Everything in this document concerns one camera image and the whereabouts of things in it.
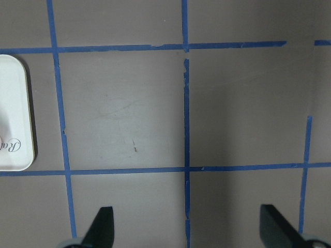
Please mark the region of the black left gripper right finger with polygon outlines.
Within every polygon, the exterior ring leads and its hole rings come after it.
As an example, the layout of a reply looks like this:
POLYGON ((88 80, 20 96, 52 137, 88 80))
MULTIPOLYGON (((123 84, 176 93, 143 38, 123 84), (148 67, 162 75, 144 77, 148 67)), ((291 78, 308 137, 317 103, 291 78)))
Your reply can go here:
POLYGON ((260 206, 259 234, 264 247, 306 247, 306 241, 273 205, 260 206))

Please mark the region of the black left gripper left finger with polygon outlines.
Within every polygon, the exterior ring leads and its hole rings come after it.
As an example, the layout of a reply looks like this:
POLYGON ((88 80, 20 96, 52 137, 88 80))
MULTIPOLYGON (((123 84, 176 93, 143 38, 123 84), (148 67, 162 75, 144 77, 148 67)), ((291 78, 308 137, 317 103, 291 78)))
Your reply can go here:
POLYGON ((114 216, 112 207, 101 207, 79 247, 112 248, 114 244, 114 216))

